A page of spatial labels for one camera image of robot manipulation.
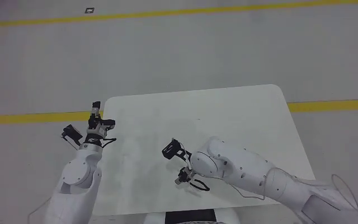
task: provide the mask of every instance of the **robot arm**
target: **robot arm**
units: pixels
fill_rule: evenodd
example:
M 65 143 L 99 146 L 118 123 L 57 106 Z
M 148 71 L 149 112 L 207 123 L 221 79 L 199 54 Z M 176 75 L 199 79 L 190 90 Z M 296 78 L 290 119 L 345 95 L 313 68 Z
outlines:
M 79 149 L 76 157 L 68 162 L 62 171 L 46 211 L 45 223 L 88 223 L 102 176 L 101 169 L 97 167 L 102 158 L 101 140 L 106 138 L 107 131 L 114 126 L 114 120 L 101 119 L 100 102 L 94 102 L 88 120 L 87 136 L 82 144 L 78 143 L 82 138 L 81 134 L 71 125 L 64 129 L 63 138 L 72 138 L 79 145 Z M 76 194 L 74 188 L 80 188 L 82 191 L 85 189 L 85 192 Z
M 168 147 L 163 150 L 166 158 L 169 154 L 183 157 L 183 153 L 177 154 L 183 149 L 176 150 L 174 143 L 169 152 Z M 217 137 L 211 137 L 189 160 L 191 168 L 181 170 L 177 184 L 189 182 L 195 174 L 222 179 L 234 187 L 280 202 L 303 223 L 354 223 L 358 219 L 356 211 L 332 186 L 291 176 L 260 155 L 237 149 Z

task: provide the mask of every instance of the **gray floor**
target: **gray floor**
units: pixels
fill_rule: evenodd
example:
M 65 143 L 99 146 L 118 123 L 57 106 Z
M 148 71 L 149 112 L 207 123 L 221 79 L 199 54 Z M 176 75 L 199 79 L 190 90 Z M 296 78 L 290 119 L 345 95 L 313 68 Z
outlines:
M 0 20 L 215 7 L 263 1 L 2 1 Z M 287 101 L 358 99 L 358 6 L 0 27 L 0 114 L 88 110 L 111 96 L 274 83 Z M 317 179 L 358 195 L 358 111 L 292 114 Z M 85 122 L 72 122 L 84 132 Z M 74 150 L 67 123 L 2 125 L 0 223 L 26 223 Z M 31 217 L 39 223 L 44 209 Z M 281 205 L 237 208 L 242 223 L 294 223 Z M 94 217 L 141 223 L 144 215 Z

